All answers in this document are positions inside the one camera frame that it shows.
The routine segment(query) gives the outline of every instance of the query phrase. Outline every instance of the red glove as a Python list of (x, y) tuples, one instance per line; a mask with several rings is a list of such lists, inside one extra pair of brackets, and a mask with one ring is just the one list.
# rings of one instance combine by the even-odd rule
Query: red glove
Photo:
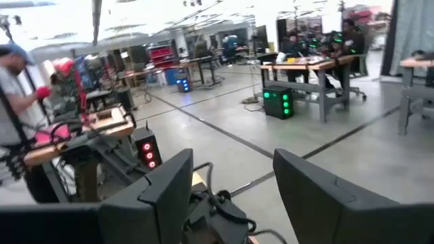
[(52, 91), (48, 86), (43, 86), (36, 90), (36, 96), (38, 97), (38, 99), (44, 99), (50, 96), (51, 92)]

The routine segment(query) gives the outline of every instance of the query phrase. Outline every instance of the black box with red lights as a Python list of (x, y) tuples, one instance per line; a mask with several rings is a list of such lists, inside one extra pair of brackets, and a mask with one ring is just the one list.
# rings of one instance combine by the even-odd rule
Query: black box with red lights
[(138, 128), (132, 134), (137, 148), (137, 157), (150, 170), (161, 165), (161, 155), (158, 150), (155, 134), (147, 126)]

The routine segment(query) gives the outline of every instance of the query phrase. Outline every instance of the red light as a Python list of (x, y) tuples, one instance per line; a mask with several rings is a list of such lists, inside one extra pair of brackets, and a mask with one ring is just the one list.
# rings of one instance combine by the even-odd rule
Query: red light
[(151, 145), (149, 143), (146, 143), (143, 145), (143, 150), (149, 150), (151, 148)]

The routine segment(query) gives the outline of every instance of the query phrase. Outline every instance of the gray t-shirt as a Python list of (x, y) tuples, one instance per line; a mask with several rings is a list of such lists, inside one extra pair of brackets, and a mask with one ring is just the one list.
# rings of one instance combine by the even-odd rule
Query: gray t-shirt
[[(16, 76), (11, 74), (8, 69), (0, 65), (0, 85), (5, 94), (16, 94), (20, 97), (25, 97), (26, 95), (22, 91), (19, 80)], [(26, 111), (20, 113), (18, 118), (21, 122), (33, 125), (31, 120), (31, 111), (28, 108)], [(28, 139), (35, 136), (35, 132), (31, 129), (23, 127), (24, 132)], [(21, 143), (20, 136), (16, 131), (12, 120), (9, 118), (5, 107), (2, 102), (0, 102), (0, 145), (10, 145)]]

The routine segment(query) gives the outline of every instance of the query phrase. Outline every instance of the concrete floor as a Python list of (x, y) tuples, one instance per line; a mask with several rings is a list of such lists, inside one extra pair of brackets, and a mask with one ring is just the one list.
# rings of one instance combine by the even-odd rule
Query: concrete floor
[[(378, 78), (381, 56), (369, 55), (371, 76), (351, 80), (352, 86), (367, 93), (367, 102), (352, 96), (350, 111), (332, 109), (326, 124), (319, 122), (317, 105), (304, 102), (297, 102), (296, 115), (283, 121), (247, 111), (240, 102), (260, 91), (255, 85), (260, 76), (252, 76), (248, 66), (220, 68), (217, 75), (224, 81), (211, 90), (180, 94), (174, 87), (152, 89), (155, 97), (136, 113), (136, 119), (139, 126), (149, 122), (163, 159), (193, 148), (195, 165), (211, 161), (214, 190), (232, 191), (259, 182), (241, 190), (234, 202), (257, 221), (259, 230), (273, 228), (288, 243), (297, 243), (276, 181), (269, 174), (275, 148), (309, 157), (310, 162), (400, 203), (434, 201), (430, 187), (434, 122), (413, 116), (408, 135), (397, 135), (401, 87), (373, 81)], [(136, 104), (143, 102), (136, 98)], [(199, 173), (205, 177), (205, 170)], [(22, 182), (0, 189), (0, 204), (12, 203), (32, 203)], [(278, 243), (270, 236), (258, 240)]]

